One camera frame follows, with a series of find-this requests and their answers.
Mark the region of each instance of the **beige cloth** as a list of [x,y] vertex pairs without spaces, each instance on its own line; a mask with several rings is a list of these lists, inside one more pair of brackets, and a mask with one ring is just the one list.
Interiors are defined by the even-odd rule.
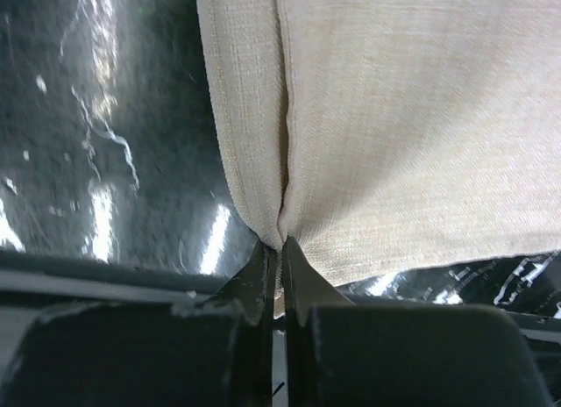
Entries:
[[336,285],[561,248],[561,0],[197,3],[266,243],[295,235]]

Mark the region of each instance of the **cloth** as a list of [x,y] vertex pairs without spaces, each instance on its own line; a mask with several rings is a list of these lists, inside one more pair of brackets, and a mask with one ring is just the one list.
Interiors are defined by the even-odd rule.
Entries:
[[334,285],[561,248],[561,0],[197,0],[245,222]]

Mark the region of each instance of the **cloth fold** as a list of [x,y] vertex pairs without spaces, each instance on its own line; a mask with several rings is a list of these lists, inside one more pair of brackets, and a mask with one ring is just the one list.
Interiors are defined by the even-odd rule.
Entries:
[[224,168],[334,285],[561,248],[561,0],[197,0]]

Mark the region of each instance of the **fabric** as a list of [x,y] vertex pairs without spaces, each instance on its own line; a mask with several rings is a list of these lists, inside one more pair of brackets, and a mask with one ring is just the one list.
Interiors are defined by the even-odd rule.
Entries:
[[231,193],[334,285],[561,248],[561,0],[197,0]]

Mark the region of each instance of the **folded cloth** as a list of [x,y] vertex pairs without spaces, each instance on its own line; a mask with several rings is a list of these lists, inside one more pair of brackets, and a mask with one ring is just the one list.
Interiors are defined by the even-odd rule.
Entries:
[[334,285],[561,248],[561,0],[197,0],[246,223]]

